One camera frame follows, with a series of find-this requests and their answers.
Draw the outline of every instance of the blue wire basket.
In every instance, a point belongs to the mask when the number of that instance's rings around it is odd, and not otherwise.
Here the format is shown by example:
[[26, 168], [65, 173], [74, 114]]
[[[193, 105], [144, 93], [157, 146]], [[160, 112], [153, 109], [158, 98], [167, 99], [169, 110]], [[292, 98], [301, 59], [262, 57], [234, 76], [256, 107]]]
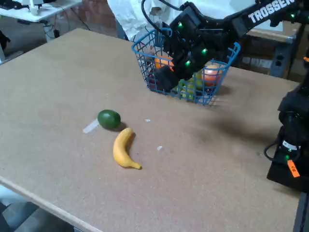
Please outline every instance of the blue wire basket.
[[[162, 28], [162, 30], [171, 34], [171, 30], [168, 28]], [[157, 80], [154, 76], [155, 69], [165, 65], [168, 65], [171, 69], [173, 67], [172, 58], [162, 50], [163, 41], [164, 36], [154, 29], [132, 45], [132, 50], [136, 54], [140, 71], [144, 81], [147, 83], [147, 87], [157, 93], [203, 105], [209, 104], [218, 91], [230, 65], [239, 53], [240, 45], [234, 43], [234, 48], [228, 49], [226, 62], [212, 59], [207, 62], [202, 70], [194, 73], [191, 79], [187, 81], [182, 79], [178, 86], [170, 92], [165, 92], [157, 88]]]

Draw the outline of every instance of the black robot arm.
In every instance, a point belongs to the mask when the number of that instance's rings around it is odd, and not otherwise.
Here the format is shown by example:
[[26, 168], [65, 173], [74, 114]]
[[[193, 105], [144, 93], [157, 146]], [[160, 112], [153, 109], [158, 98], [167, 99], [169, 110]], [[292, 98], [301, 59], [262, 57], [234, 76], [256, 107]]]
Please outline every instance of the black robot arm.
[[[145, 0], [142, 1], [142, 10], [151, 22], [143, 9], [144, 2]], [[155, 26], [165, 35], [163, 50], [173, 58], [174, 64], [173, 70], [165, 66], [156, 70], [158, 88], [170, 91], [181, 79], [190, 79], [207, 61], [218, 58], [233, 42], [269, 19], [273, 26], [282, 20], [308, 22], [308, 17], [304, 16], [309, 14], [304, 13], [301, 2], [302, 0], [264, 0], [224, 19], [204, 16], [193, 3], [186, 2], [178, 8], [182, 12], [170, 24], [171, 36]]]

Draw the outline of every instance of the banana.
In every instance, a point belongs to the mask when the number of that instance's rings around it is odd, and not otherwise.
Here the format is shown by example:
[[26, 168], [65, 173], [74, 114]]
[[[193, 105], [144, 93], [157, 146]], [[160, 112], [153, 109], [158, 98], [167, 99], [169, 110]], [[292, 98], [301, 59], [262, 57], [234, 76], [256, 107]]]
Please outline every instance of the banana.
[[120, 166], [141, 169], [141, 165], [134, 162], [126, 152], [126, 143], [132, 134], [131, 128], [126, 128], [119, 133], [114, 142], [113, 156]]

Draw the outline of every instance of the cardboard box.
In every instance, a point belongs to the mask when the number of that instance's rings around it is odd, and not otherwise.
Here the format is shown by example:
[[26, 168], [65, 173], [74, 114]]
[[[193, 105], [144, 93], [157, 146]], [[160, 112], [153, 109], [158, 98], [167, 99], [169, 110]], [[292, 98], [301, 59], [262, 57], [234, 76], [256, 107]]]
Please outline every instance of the cardboard box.
[[304, 67], [303, 59], [295, 59], [288, 76], [288, 80], [302, 82], [307, 70]]
[[300, 39], [300, 42], [298, 45], [298, 49], [297, 49], [296, 57], [295, 57], [296, 59], [302, 59], [306, 54], [306, 50], [309, 46], [308, 34], [309, 34], [309, 25], [306, 25], [304, 34], [302, 38]]
[[[269, 75], [272, 62], [273, 62], [272, 58], [269, 57], [264, 56], [259, 57], [255, 55], [246, 54], [241, 58], [241, 62], [239, 63], [238, 67], [252, 72]], [[290, 64], [288, 63], [281, 78], [283, 79], [288, 78], [289, 68]]]

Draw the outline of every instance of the green lime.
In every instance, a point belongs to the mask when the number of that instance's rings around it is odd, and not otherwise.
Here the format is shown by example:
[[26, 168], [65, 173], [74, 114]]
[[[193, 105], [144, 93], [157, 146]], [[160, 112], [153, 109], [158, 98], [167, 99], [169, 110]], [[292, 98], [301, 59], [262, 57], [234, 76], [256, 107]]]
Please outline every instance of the green lime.
[[116, 129], [120, 126], [121, 117], [113, 110], [102, 110], [98, 114], [98, 122], [105, 129]]

